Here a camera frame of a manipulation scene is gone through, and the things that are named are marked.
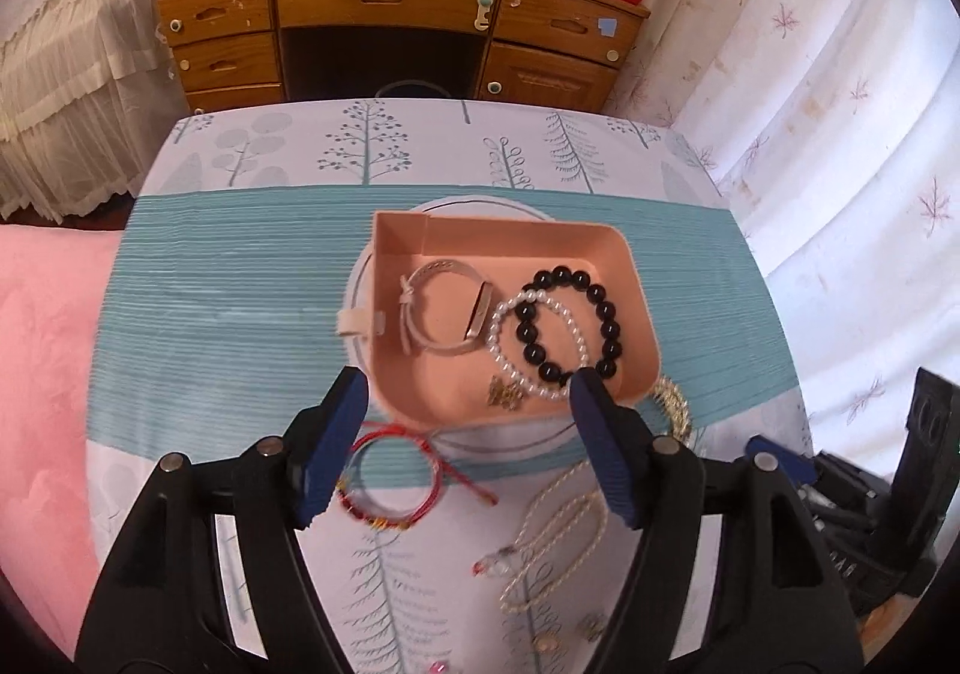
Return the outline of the gold pearl leaf headpiece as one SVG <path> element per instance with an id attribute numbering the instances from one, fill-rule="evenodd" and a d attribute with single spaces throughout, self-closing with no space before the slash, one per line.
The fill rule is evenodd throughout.
<path id="1" fill-rule="evenodd" d="M 659 376 L 647 395 L 647 401 L 662 415 L 667 424 L 667 435 L 688 447 L 693 435 L 692 415 L 679 385 L 669 376 Z"/>

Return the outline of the white strap smart band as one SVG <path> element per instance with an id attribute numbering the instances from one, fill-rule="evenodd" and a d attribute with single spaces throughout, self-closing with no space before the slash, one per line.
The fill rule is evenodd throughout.
<path id="1" fill-rule="evenodd" d="M 452 284 L 433 284 L 436 277 L 457 275 L 473 287 L 473 300 L 466 323 L 459 326 L 466 296 Z M 398 329 L 405 355 L 413 351 L 434 355 L 460 355 L 473 351 L 487 326 L 493 302 L 493 284 L 470 264 L 439 258 L 400 276 Z"/>

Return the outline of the pink jewelry tray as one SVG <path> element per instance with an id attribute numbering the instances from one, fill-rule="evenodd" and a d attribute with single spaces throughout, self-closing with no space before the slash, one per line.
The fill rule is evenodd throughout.
<path id="1" fill-rule="evenodd" d="M 638 403 L 661 353 L 626 238 L 587 222 L 530 222 L 378 212 L 373 219 L 366 331 L 374 399 L 412 430 L 460 429 L 566 414 L 569 381 L 596 370 L 619 403 Z M 432 259 L 470 264 L 493 284 L 487 326 L 460 355 L 405 355 L 398 329 L 400 276 Z M 466 296 L 457 275 L 436 277 Z"/>

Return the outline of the small earrings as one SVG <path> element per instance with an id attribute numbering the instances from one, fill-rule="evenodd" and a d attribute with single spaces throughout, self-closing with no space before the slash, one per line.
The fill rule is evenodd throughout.
<path id="1" fill-rule="evenodd" d="M 605 612 L 588 612 L 573 627 L 565 628 L 560 617 L 548 609 L 539 606 L 529 610 L 530 649 L 539 656 L 553 656 L 562 653 L 576 643 L 597 645 L 604 636 L 608 626 L 608 615 Z"/>

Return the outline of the tree print tablecloth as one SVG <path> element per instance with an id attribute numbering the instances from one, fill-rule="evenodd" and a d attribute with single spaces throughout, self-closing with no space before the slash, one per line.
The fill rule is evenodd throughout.
<path id="1" fill-rule="evenodd" d="M 640 268 L 665 375 L 698 453 L 732 459 L 766 435 L 807 450 L 799 381 L 770 294 L 718 190 L 674 131 L 464 100 L 332 100 L 189 116 L 133 208 L 107 286 L 88 412 L 93 541 L 107 552 L 156 461 L 229 458 L 281 432 L 343 367 L 337 313 L 379 211 L 438 197 L 516 199 L 612 225 Z M 439 453 L 444 454 L 436 445 Z M 340 508 L 301 537 L 317 591 L 361 672 L 578 672 L 590 646 L 530 649 L 529 611 L 501 612 L 503 576 L 473 562 L 589 487 L 583 458 L 505 465 L 444 454 L 469 476 L 409 532 Z M 526 578 L 571 628 L 607 612 L 635 550 L 583 520 Z"/>

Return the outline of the pink blanket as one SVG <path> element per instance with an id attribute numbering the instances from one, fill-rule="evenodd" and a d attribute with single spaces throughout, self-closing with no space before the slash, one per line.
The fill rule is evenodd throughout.
<path id="1" fill-rule="evenodd" d="M 2 571 L 73 653 L 98 560 L 86 495 L 94 339 L 122 235 L 2 229 Z"/>

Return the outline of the white lace covered furniture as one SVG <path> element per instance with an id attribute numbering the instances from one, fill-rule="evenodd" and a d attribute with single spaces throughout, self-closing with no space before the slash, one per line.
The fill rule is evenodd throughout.
<path id="1" fill-rule="evenodd" d="M 156 0 L 2 0 L 2 212 L 137 194 L 187 115 Z"/>

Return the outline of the white floral curtain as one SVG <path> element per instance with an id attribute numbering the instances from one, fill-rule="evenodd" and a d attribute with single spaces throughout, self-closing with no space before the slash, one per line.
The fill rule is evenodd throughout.
<path id="1" fill-rule="evenodd" d="M 889 474 L 958 373 L 950 0 L 644 0 L 612 115 L 677 131 L 775 300 L 818 448 Z"/>

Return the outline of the wooden desk with drawers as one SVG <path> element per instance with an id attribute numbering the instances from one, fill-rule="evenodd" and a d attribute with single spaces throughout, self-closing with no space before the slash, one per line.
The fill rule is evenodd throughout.
<path id="1" fill-rule="evenodd" d="M 189 107 L 450 97 L 599 112 L 649 13 L 623 0 L 156 0 Z"/>

